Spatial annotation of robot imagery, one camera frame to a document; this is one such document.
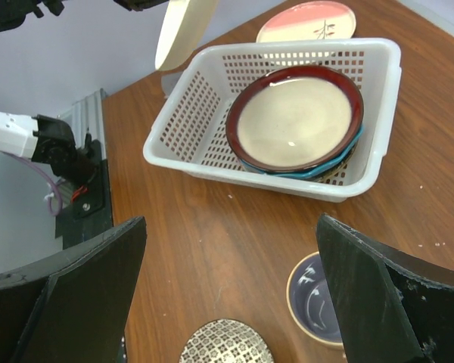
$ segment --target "stacked plate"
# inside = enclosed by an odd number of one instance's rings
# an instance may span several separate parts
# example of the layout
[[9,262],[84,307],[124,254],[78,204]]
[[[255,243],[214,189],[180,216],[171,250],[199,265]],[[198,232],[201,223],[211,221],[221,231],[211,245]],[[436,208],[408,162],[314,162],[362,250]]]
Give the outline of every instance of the stacked plate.
[[354,154],[362,118],[362,95],[350,78],[328,67],[295,66],[246,87],[225,132],[246,170],[321,181]]

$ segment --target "white plastic basket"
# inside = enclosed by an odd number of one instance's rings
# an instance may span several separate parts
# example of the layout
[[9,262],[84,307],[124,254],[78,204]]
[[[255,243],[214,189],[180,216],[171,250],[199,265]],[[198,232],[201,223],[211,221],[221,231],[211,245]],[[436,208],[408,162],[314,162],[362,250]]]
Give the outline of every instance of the white plastic basket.
[[[236,96],[260,76],[298,64],[322,64],[350,76],[364,104],[365,131],[353,157],[325,183],[242,169],[225,137]],[[143,154],[154,165],[223,182],[341,202],[367,191],[387,153],[400,85],[400,48],[387,39],[244,43],[197,54],[155,120]]]

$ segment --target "cable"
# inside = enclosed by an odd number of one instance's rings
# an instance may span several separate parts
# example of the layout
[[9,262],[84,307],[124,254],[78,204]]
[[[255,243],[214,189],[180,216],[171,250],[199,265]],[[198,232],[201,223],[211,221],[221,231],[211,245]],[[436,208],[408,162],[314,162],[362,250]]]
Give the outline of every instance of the cable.
[[47,183],[51,186],[55,199],[58,201],[58,208],[56,210],[53,210],[52,209],[52,198],[49,198],[47,201],[47,208],[52,216],[54,216],[54,217],[58,216],[62,210],[63,201],[62,201],[62,196],[58,189],[58,186],[52,181],[52,179],[44,171],[42,171],[42,169],[40,169],[37,165],[35,165],[31,161],[24,159],[22,157],[18,157],[16,155],[9,154],[9,153],[4,153],[4,154],[8,155],[9,157],[15,159],[16,161],[22,163],[23,165],[28,166],[29,168],[31,168],[34,171],[36,171],[47,181]]

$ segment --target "dark blue bowl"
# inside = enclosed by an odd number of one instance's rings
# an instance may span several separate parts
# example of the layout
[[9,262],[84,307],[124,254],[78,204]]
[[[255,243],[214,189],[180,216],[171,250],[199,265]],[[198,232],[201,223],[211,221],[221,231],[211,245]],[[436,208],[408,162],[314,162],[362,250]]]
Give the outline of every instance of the dark blue bowl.
[[304,333],[331,348],[343,348],[319,252],[302,259],[291,272],[286,297],[289,312]]

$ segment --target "wooden table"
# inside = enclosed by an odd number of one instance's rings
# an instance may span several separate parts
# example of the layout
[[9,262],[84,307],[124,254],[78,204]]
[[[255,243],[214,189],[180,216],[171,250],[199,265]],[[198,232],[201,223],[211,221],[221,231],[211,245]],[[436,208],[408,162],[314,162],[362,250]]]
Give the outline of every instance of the wooden table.
[[[298,2],[211,44],[254,41],[271,16]],[[323,203],[148,165],[142,147],[164,102],[159,73],[104,101],[114,221],[143,215],[148,223],[127,325],[132,363],[177,362],[190,335],[217,318],[254,327],[277,362],[344,361],[301,332],[285,301],[291,269],[316,250],[321,213],[454,269],[454,38],[395,0],[344,2],[356,13],[356,36],[392,39],[403,54],[388,155],[359,197]]]

